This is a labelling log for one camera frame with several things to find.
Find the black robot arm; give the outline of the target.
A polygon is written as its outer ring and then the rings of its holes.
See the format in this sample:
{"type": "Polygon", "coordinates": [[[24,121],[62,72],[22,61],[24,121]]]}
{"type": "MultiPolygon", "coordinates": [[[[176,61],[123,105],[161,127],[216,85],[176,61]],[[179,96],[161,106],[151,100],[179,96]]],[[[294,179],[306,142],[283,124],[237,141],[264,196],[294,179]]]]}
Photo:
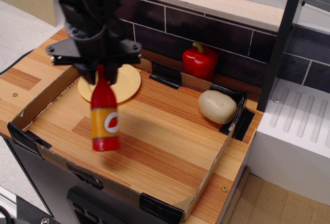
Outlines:
{"type": "Polygon", "coordinates": [[[96,71],[104,67],[114,85],[123,64],[139,63],[141,44],[129,40],[115,12],[121,0],[59,0],[68,38],[46,48],[54,65],[73,65],[84,79],[95,84],[96,71]]]}

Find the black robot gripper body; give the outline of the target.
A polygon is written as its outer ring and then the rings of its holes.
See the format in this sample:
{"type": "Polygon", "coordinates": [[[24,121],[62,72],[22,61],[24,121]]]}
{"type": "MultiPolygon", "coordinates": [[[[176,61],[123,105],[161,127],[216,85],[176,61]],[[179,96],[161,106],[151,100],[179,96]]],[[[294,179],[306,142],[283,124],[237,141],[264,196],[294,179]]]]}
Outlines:
{"type": "Polygon", "coordinates": [[[94,34],[88,34],[75,27],[66,28],[68,38],[49,45],[46,52],[53,57],[55,65],[74,65],[83,70],[119,68],[123,64],[139,63],[142,46],[115,36],[103,27],[94,34]]]}

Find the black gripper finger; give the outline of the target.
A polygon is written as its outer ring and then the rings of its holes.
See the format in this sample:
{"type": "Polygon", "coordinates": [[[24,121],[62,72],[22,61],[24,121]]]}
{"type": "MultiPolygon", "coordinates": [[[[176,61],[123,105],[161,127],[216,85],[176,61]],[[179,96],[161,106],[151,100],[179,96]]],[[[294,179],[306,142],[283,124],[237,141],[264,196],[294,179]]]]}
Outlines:
{"type": "Polygon", "coordinates": [[[104,65],[105,78],[110,85],[114,85],[117,82],[118,68],[119,68],[118,64],[104,65]]]}
{"type": "Polygon", "coordinates": [[[74,67],[78,70],[79,74],[89,83],[95,85],[96,82],[96,66],[92,64],[75,63],[74,67]]]}

